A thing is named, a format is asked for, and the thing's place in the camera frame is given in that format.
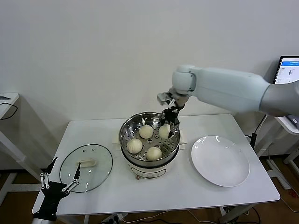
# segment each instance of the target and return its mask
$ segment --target monitor screen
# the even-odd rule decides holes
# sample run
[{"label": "monitor screen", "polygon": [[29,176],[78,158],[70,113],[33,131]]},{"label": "monitor screen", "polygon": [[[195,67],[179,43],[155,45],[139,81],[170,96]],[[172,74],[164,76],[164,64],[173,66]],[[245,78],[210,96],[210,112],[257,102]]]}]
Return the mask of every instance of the monitor screen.
[{"label": "monitor screen", "polygon": [[292,83],[299,80],[299,56],[281,57],[274,84]]}]

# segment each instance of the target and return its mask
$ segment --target glass lid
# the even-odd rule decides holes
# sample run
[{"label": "glass lid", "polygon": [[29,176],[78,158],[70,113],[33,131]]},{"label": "glass lid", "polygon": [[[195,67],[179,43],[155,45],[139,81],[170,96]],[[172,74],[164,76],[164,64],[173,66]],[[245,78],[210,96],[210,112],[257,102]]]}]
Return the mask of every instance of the glass lid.
[{"label": "glass lid", "polygon": [[77,148],[64,160],[60,168],[60,181],[69,184],[80,167],[80,184],[72,192],[87,192],[100,186],[112,169],[112,155],[107,148],[90,144]]}]

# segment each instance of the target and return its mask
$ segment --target desk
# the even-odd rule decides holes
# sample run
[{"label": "desk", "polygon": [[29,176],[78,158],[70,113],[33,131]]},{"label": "desk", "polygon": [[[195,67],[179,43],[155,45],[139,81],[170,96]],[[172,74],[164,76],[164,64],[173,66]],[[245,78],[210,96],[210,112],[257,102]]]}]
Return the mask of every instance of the desk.
[{"label": "desk", "polygon": [[[0,96],[11,98],[10,100],[0,100],[0,103],[14,104],[19,98],[18,93],[0,93]],[[0,105],[0,119],[6,114],[11,105]],[[27,170],[36,179],[40,180],[39,174],[42,172],[34,163],[32,163],[23,152],[12,143],[1,131],[0,131],[0,148],[10,155],[19,165]],[[22,191],[38,191],[40,184],[12,184],[17,173],[9,174],[1,191],[0,191],[0,205],[2,204],[6,194],[10,191],[22,192]]]},{"label": "desk", "polygon": [[[79,146],[98,143],[107,147],[113,156],[113,168],[107,180],[94,190],[71,193],[63,198],[57,215],[95,215],[132,213],[162,210],[183,210],[243,205],[223,216],[227,222],[256,203],[280,199],[267,172],[244,137],[234,117],[224,115],[184,116],[180,130],[187,140],[180,150],[173,168],[162,177],[152,180],[136,180],[129,170],[120,146],[114,144],[116,135],[125,119],[71,121],[64,133],[55,157],[58,157],[50,175],[59,182],[59,170],[65,157]],[[240,186],[225,188],[214,185],[203,178],[190,161],[193,143],[207,135],[218,135],[237,144],[247,156],[250,174]],[[32,212],[39,210],[43,194],[39,192]]]}]

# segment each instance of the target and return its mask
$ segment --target steamed bun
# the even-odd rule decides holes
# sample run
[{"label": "steamed bun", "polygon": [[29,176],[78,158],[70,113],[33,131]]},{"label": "steamed bun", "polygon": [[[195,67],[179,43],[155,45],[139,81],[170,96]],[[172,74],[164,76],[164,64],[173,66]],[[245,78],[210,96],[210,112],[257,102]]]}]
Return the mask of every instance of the steamed bun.
[{"label": "steamed bun", "polygon": [[162,151],[157,147],[151,147],[146,153],[147,160],[157,160],[162,158]]},{"label": "steamed bun", "polygon": [[139,135],[144,139],[149,139],[153,136],[154,129],[149,125],[144,125],[139,130]]},{"label": "steamed bun", "polygon": [[131,139],[127,143],[127,150],[133,154],[139,153],[142,150],[142,142],[139,139]]},{"label": "steamed bun", "polygon": [[168,139],[168,134],[170,132],[170,125],[163,125],[159,128],[159,136],[162,139]]}]

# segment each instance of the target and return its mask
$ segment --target electric steamer pot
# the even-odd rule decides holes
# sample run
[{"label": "electric steamer pot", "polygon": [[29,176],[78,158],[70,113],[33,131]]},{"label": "electric steamer pot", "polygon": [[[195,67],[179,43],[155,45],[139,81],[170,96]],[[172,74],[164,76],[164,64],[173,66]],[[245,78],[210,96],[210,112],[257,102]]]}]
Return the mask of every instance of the electric steamer pot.
[{"label": "electric steamer pot", "polygon": [[[139,130],[143,125],[150,125],[154,129],[153,136],[143,139],[139,135]],[[128,160],[131,170],[137,178],[156,178],[162,176],[171,167],[173,159],[178,154],[180,132],[175,133],[170,139],[162,139],[159,136],[160,114],[155,112],[143,112],[136,114],[126,120],[121,126],[119,141],[121,151]],[[131,139],[141,140],[143,147],[137,154],[132,154],[127,150],[127,143]],[[158,147],[162,151],[162,158],[154,161],[146,159],[147,150],[150,147]]]}]

